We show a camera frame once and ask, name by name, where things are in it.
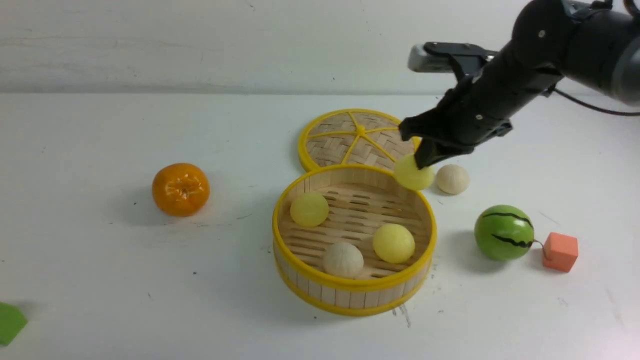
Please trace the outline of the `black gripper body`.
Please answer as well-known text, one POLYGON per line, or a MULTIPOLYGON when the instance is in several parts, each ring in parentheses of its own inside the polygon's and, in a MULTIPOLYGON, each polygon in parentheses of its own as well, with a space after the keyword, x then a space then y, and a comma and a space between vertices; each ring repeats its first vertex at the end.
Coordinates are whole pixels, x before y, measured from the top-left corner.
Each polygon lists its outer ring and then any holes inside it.
POLYGON ((477 146, 508 132, 511 116, 562 77, 550 64, 525 64, 508 43, 476 74, 457 81, 434 108, 405 118, 400 136, 477 146))

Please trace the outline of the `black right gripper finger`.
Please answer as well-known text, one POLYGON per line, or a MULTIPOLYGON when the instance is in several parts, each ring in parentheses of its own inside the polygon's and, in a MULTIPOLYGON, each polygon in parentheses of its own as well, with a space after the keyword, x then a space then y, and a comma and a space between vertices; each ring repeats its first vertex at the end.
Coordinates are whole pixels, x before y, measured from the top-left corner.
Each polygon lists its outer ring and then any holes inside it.
POLYGON ((476 147, 474 145, 436 143, 435 148, 437 152, 435 163, 440 163, 454 157, 469 155, 474 152, 476 147))

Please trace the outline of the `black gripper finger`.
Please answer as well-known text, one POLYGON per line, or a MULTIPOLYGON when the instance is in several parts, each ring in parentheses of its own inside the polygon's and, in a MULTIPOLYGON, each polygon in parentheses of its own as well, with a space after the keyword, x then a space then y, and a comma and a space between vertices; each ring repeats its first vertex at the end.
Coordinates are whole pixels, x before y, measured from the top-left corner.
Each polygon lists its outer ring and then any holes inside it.
POLYGON ((427 137, 422 137, 414 151, 414 163, 418 170, 433 166, 441 161, 441 145, 427 137))

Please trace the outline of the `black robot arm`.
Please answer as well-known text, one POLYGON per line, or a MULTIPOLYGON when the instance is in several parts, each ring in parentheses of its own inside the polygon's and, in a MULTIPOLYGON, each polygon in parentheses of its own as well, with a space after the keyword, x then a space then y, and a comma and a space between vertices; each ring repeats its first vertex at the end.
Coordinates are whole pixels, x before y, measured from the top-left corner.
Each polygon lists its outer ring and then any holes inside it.
POLYGON ((510 41, 499 51, 470 43, 415 45, 407 67, 416 73, 452 73, 457 84, 429 111, 405 118, 403 141, 421 139, 419 169, 472 153, 505 136, 510 121, 537 96, 550 96, 570 79, 622 104, 640 99, 639 7, 610 0, 532 0, 519 12, 510 41))

